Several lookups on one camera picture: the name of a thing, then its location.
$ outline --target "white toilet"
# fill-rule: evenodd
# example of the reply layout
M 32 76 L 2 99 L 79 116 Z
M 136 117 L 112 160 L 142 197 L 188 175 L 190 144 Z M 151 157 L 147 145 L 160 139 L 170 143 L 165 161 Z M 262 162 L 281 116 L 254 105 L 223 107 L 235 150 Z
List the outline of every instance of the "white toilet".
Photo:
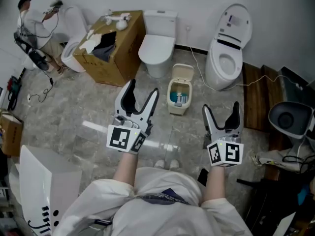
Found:
M 72 54 L 88 31 L 87 23 L 82 12 L 76 6 L 71 6 L 65 10 L 64 20 L 70 39 L 63 50 L 61 60 L 72 70 L 83 73 L 85 69 Z
M 221 90 L 240 75 L 242 49 L 252 37 L 252 20 L 247 9 L 233 4 L 222 14 L 210 44 L 206 62 L 207 84 Z
M 170 69 L 176 40 L 177 12 L 146 10 L 144 22 L 147 34 L 139 49 L 139 57 L 147 66 L 149 74 L 161 78 Z

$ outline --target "white trash bin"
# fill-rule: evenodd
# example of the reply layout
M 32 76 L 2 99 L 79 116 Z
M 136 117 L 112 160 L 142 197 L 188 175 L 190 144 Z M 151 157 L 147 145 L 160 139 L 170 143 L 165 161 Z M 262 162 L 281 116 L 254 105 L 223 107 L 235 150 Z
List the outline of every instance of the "white trash bin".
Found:
M 191 104 L 192 85 L 190 81 L 194 75 L 191 65 L 175 64 L 173 66 L 173 79 L 168 84 L 167 105 L 171 114 L 183 115 Z

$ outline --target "black cloth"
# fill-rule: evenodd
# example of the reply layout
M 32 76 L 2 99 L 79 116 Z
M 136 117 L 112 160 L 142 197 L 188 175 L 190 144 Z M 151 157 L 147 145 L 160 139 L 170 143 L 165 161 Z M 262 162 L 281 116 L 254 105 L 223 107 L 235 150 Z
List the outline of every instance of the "black cloth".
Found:
M 93 55 L 105 62 L 109 62 L 110 55 L 116 47 L 116 31 L 104 34 L 97 45 L 92 51 Z

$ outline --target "wooden plank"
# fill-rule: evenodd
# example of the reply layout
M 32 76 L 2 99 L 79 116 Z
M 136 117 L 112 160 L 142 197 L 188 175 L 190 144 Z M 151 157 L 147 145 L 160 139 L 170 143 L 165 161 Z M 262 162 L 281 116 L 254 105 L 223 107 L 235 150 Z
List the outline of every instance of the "wooden plank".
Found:
M 243 63 L 244 84 L 250 84 L 263 76 L 262 70 Z M 259 131 L 269 131 L 269 101 L 264 79 L 244 87 L 244 127 Z
M 277 71 L 265 65 L 262 66 L 262 74 L 268 76 L 272 80 L 274 80 L 279 75 Z M 278 78 L 275 82 L 272 82 L 267 78 L 264 80 L 267 84 L 269 109 L 271 109 L 277 103 L 283 102 L 280 78 Z
M 275 80 L 275 78 L 279 75 L 277 71 L 265 65 L 262 67 L 262 73 L 264 75 L 267 75 L 272 80 Z M 279 78 L 275 82 L 266 79 L 266 85 L 270 110 L 277 103 L 283 102 L 283 92 Z M 291 147 L 292 145 L 290 139 L 283 133 L 276 130 L 272 125 L 270 125 L 269 151 L 284 150 Z

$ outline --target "man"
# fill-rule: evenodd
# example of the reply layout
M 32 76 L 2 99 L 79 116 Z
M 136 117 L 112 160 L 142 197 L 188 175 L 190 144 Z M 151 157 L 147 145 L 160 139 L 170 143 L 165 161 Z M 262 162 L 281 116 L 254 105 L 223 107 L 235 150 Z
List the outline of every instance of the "man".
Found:
M 137 169 L 123 153 L 113 179 L 92 182 L 65 212 L 54 236 L 252 236 L 225 199 L 224 167 L 212 167 L 203 195 L 196 181 L 172 171 Z
M 37 46 L 34 48 L 40 49 L 45 55 L 49 56 L 46 60 L 57 70 L 61 75 L 66 67 L 61 61 L 63 52 L 62 46 L 52 38 L 52 32 L 49 32 L 43 22 L 55 15 L 58 10 L 54 9 L 50 13 L 40 13 L 37 10 L 30 9 L 31 0 L 20 0 L 18 8 L 20 15 L 18 18 L 18 26 L 23 26 L 30 35 L 37 38 Z

